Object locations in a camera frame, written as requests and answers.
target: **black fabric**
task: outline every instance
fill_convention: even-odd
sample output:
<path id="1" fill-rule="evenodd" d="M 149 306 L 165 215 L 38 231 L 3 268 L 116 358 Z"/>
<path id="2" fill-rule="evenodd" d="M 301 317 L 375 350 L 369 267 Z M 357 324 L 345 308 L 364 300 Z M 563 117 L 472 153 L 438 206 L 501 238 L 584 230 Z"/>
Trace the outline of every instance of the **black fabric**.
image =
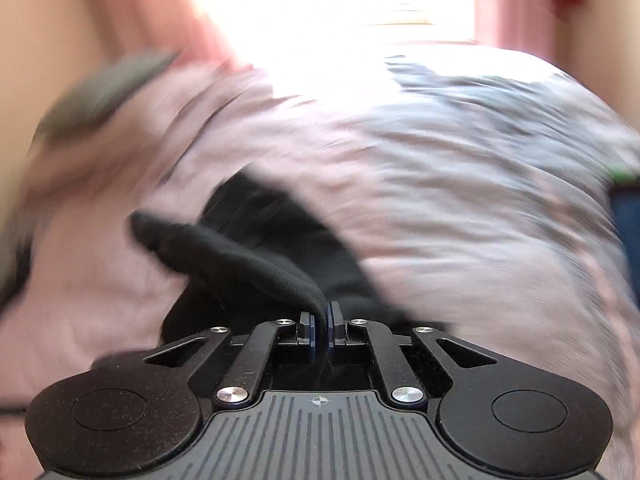
<path id="1" fill-rule="evenodd" d="M 16 249 L 15 272 L 0 285 L 0 316 L 9 302 L 22 292 L 31 273 L 31 241 L 27 240 Z"/>
<path id="2" fill-rule="evenodd" d="M 324 325 L 329 301 L 340 304 L 345 319 L 380 321 L 395 332 L 410 325 L 380 300 L 353 254 L 327 227 L 286 193 L 245 172 L 215 191 L 197 226 L 141 214 L 132 222 L 146 247 L 191 277 L 164 320 L 165 342 L 215 325 L 249 333 L 264 320 L 297 319 L 300 310 Z M 155 239 L 145 241 L 151 232 Z"/>
<path id="3" fill-rule="evenodd" d="M 28 405 L 11 404 L 0 406 L 0 416 L 24 416 L 27 413 Z"/>

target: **blue object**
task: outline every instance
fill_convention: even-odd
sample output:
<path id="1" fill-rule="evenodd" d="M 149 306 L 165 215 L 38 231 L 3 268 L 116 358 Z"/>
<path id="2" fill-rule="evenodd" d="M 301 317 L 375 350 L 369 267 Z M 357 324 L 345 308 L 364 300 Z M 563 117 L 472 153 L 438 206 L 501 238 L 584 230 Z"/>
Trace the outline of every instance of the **blue object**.
<path id="1" fill-rule="evenodd" d="M 613 219 L 630 267 L 631 286 L 640 298 L 640 187 L 617 189 L 611 195 Z"/>

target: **round bolt cap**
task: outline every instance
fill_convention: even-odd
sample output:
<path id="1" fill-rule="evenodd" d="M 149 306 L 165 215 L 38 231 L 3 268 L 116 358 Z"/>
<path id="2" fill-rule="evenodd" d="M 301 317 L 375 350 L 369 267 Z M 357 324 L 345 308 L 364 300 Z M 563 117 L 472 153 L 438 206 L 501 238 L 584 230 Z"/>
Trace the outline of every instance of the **round bolt cap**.
<path id="1" fill-rule="evenodd" d="M 219 400 L 222 402 L 229 402 L 230 404 L 242 402 L 248 396 L 249 394 L 247 393 L 247 390 L 240 386 L 227 386 L 226 388 L 221 388 L 216 393 L 216 397 Z"/>
<path id="2" fill-rule="evenodd" d="M 418 402 L 424 397 L 422 390 L 414 388 L 413 386 L 401 386 L 391 392 L 391 396 L 398 402 L 405 402 L 407 404 L 411 402 Z"/>

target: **ribbed rubber surface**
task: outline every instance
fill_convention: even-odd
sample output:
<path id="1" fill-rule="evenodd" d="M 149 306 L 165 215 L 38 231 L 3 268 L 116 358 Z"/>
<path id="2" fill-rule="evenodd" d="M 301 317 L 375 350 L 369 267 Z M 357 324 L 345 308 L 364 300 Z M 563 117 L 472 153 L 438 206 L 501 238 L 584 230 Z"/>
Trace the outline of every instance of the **ribbed rubber surface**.
<path id="1" fill-rule="evenodd" d="M 582 474 L 576 478 L 594 478 Z M 43 480 L 61 480 L 46 474 Z M 383 406 L 374 392 L 265 392 L 217 414 L 180 457 L 141 480 L 488 480 L 457 459 L 427 420 Z"/>

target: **crosshair marking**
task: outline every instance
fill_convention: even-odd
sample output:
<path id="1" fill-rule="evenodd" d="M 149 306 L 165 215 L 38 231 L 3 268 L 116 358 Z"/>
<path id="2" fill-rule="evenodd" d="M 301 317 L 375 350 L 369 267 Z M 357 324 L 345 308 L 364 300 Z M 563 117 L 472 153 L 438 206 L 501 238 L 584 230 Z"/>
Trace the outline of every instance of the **crosshair marking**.
<path id="1" fill-rule="evenodd" d="M 316 406 L 324 406 L 326 403 L 331 402 L 329 399 L 323 396 L 317 396 L 311 399 L 311 402 Z"/>

